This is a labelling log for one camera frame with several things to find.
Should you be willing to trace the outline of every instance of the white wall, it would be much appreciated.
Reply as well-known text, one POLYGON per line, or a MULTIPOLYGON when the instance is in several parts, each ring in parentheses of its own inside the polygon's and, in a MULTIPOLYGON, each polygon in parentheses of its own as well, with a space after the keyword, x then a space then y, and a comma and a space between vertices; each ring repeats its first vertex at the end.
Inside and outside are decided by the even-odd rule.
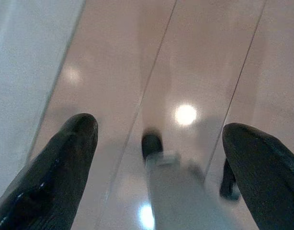
POLYGON ((0 0, 0 196, 26 163, 84 0, 0 0))

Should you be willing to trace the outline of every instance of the black shoe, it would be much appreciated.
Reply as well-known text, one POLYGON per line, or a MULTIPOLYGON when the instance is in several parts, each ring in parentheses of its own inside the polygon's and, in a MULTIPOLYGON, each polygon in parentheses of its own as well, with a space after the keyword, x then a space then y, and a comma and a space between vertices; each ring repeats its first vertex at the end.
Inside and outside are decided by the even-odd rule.
POLYGON ((158 131, 146 131, 142 138, 143 159, 146 161, 147 156, 163 151, 162 138, 158 131))

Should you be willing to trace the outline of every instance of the tiled floor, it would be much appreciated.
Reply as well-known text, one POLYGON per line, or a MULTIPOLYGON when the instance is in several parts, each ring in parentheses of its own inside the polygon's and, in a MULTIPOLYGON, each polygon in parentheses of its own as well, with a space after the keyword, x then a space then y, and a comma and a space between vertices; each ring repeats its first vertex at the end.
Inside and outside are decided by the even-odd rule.
POLYGON ((243 200, 218 196, 220 133, 245 123, 294 153, 294 0, 87 0, 33 156, 80 112, 100 130, 72 229, 151 228, 139 216, 148 204, 140 140, 151 126, 182 163, 199 164, 241 229, 257 229, 243 200), (196 111, 187 126, 176 120, 184 105, 196 111))

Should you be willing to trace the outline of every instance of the shoe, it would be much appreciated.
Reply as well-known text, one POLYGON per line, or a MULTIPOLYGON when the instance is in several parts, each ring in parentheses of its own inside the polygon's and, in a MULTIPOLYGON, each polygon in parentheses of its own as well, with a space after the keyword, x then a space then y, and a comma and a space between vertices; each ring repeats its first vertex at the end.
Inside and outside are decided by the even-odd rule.
POLYGON ((147 156, 163 151, 162 137, 156 130, 146 131, 142 138, 142 153, 144 162, 147 156))

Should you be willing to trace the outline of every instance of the glossy floor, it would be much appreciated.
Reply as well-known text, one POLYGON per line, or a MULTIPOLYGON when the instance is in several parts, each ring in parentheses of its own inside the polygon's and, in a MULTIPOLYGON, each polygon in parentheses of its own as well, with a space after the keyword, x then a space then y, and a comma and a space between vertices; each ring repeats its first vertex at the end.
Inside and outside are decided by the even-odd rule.
POLYGON ((219 198, 221 129, 252 125, 294 153, 294 0, 87 0, 33 156, 80 112, 97 118, 99 144, 72 229, 153 228, 148 127, 199 164, 240 229, 257 229, 243 200, 219 198))

